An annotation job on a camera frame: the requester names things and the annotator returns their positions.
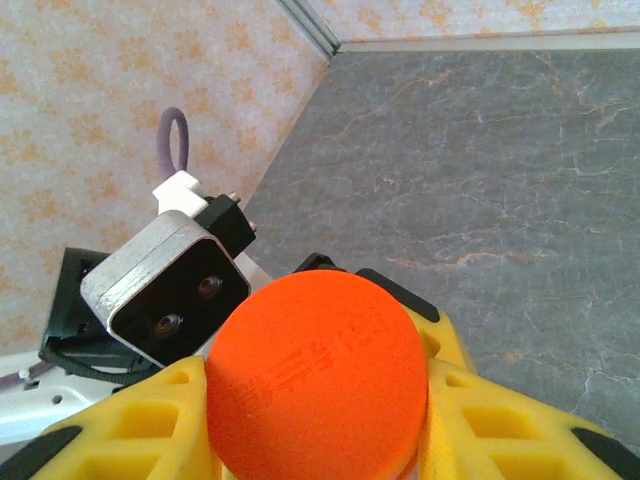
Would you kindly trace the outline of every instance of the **wallpaper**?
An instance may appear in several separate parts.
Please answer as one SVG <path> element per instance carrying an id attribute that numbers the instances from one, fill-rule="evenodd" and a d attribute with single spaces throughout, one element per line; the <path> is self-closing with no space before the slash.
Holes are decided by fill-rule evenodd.
<path id="1" fill-rule="evenodd" d="M 629 0 L 309 0 L 342 42 L 640 29 Z"/>
<path id="2" fill-rule="evenodd" d="M 112 252 L 153 218 L 166 107 L 189 171 L 246 201 L 326 63 L 275 0 L 2 2 L 0 355 L 38 347 L 65 246 Z"/>

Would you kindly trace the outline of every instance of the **orange floral pattern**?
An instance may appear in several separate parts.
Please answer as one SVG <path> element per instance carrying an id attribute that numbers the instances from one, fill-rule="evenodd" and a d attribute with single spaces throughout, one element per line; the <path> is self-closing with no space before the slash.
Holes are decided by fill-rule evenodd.
<path id="1" fill-rule="evenodd" d="M 248 200 L 326 70 L 277 2 L 103 3 L 0 9 L 0 355 L 37 348 L 66 246 L 152 219 L 165 108 L 194 175 Z"/>
<path id="2" fill-rule="evenodd" d="M 309 0 L 343 42 L 638 30 L 622 0 Z"/>

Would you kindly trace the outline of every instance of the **marble tile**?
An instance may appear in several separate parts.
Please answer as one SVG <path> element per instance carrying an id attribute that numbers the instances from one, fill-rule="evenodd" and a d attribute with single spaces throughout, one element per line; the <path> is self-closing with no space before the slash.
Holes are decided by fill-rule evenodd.
<path id="1" fill-rule="evenodd" d="M 489 379 L 640 452 L 640 57 L 342 54 L 247 208 L 445 310 Z"/>

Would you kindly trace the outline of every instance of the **orange foam ball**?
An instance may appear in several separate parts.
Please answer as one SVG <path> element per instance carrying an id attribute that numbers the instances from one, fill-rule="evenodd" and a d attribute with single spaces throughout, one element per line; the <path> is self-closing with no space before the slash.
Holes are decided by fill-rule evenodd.
<path id="1" fill-rule="evenodd" d="M 211 446 L 241 480 L 391 480 L 416 452 L 427 364 L 400 304 L 316 270 L 250 296 L 206 362 Z"/>

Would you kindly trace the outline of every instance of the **gray stone floor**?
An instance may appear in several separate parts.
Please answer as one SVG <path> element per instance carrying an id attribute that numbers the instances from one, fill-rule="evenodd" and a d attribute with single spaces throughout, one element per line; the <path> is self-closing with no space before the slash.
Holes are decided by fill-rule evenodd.
<path id="1" fill-rule="evenodd" d="M 247 207 L 445 310 L 480 373 L 640 452 L 636 52 L 339 55 Z"/>

